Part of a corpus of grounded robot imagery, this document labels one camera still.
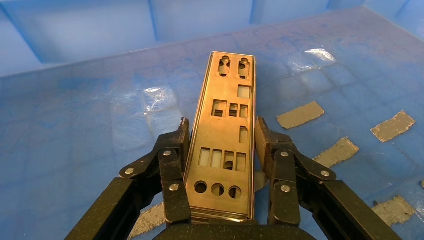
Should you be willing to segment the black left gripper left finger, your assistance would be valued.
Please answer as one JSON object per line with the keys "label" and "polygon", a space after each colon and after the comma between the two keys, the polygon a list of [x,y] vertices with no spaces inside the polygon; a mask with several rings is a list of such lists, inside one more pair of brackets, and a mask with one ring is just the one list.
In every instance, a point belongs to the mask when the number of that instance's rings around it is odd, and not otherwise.
{"label": "black left gripper left finger", "polygon": [[162,193],[168,225],[188,224],[191,212],[183,183],[190,145],[189,120],[158,137],[153,150],[122,168],[66,236],[68,240],[126,240],[154,197]]}

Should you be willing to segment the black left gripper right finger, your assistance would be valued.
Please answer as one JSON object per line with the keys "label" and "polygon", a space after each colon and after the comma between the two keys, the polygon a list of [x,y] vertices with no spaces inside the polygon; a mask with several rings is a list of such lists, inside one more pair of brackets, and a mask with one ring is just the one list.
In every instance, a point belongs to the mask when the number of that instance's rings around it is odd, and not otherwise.
{"label": "black left gripper right finger", "polygon": [[300,153],[288,135],[270,130],[263,117],[256,119],[255,149],[270,181],[268,224],[299,232],[305,209],[329,240],[399,238],[332,170]]}

